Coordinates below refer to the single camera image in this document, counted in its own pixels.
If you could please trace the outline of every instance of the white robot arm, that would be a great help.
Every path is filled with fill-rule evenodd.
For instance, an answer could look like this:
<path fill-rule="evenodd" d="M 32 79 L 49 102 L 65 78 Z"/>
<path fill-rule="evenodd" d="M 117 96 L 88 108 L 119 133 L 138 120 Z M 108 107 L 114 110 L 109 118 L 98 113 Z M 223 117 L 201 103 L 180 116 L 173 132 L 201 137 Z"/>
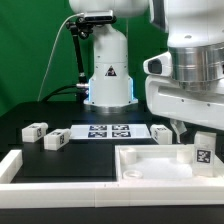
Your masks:
<path fill-rule="evenodd" d="M 133 17 L 143 14 L 148 0 L 69 0 L 75 13 L 97 16 L 112 10 L 116 17 Z M 99 112 L 120 112 L 134 107 L 133 81 L 128 75 L 126 37 L 111 25 L 94 26 L 94 74 L 89 80 L 87 108 Z"/>
<path fill-rule="evenodd" d="M 169 37 L 168 52 L 144 62 L 149 109 L 224 130 L 224 1 L 151 0 L 150 10 Z"/>

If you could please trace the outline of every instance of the white box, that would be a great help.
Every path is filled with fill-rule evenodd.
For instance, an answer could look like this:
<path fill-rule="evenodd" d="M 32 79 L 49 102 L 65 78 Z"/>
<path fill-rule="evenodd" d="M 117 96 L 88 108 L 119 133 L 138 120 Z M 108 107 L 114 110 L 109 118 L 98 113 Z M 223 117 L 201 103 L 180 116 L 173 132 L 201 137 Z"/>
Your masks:
<path fill-rule="evenodd" d="M 171 145 L 173 132 L 164 125 L 153 124 L 150 128 L 152 138 L 159 145 Z"/>
<path fill-rule="evenodd" d="M 46 135 L 48 125 L 46 123 L 33 123 L 22 129 L 23 142 L 36 142 Z"/>
<path fill-rule="evenodd" d="M 56 129 L 44 137 L 44 148 L 58 150 L 69 142 L 70 135 L 69 129 Z"/>
<path fill-rule="evenodd" d="M 213 177 L 216 134 L 197 132 L 194 144 L 193 174 L 197 176 Z"/>

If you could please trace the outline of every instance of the green wall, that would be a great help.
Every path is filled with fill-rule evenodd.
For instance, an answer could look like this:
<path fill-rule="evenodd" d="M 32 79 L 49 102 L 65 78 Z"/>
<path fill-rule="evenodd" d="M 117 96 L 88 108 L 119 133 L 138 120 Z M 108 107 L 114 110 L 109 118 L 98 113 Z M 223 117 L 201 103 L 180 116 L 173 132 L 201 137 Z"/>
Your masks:
<path fill-rule="evenodd" d="M 0 115 L 13 106 L 36 101 L 59 27 L 72 15 L 68 0 L 1 0 L 0 3 Z M 166 51 L 167 35 L 149 24 L 148 12 L 128 21 L 129 73 L 135 96 L 145 99 L 145 59 Z M 126 33 L 126 19 L 114 27 Z M 93 73 L 92 38 L 81 41 L 85 71 Z M 58 41 L 42 97 L 63 85 L 76 83 L 77 68 L 70 33 Z M 74 100 L 73 97 L 55 100 Z"/>

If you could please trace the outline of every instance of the warning label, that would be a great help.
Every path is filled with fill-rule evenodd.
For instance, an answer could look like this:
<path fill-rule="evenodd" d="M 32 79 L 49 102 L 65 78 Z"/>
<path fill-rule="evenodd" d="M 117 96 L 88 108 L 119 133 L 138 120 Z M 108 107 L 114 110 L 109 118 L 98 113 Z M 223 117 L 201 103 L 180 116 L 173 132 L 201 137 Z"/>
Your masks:
<path fill-rule="evenodd" d="M 112 66 L 110 66 L 110 68 L 108 69 L 106 76 L 117 76 Z"/>

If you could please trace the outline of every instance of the black tabletop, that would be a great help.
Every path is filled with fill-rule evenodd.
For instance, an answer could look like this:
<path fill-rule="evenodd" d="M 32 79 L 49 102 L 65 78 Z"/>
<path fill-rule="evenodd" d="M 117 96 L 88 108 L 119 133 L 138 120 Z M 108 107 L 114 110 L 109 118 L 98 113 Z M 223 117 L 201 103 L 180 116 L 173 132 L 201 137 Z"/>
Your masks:
<path fill-rule="evenodd" d="M 23 167 L 19 171 L 13 182 L 116 181 L 114 164 L 116 144 L 155 144 L 151 139 L 104 140 L 101 142 L 73 140 L 57 152 L 45 152 L 43 140 L 34 144 L 22 142 L 21 129 L 35 122 L 48 123 L 49 132 L 57 128 L 70 128 L 74 124 L 135 123 L 146 124 L 149 128 L 153 123 L 163 123 L 170 128 L 167 119 L 152 116 L 144 103 L 139 104 L 137 111 L 112 115 L 85 111 L 83 106 L 76 102 L 19 104 L 0 118 L 0 160 L 9 150 L 21 148 L 24 163 L 26 163 L 26 168 Z M 195 131 L 195 127 L 192 125 L 188 125 L 188 129 L 190 132 Z M 63 169 L 57 169 L 58 164 L 61 164 Z M 1 209 L 0 223 L 218 224 L 224 223 L 223 211 L 224 205 Z"/>

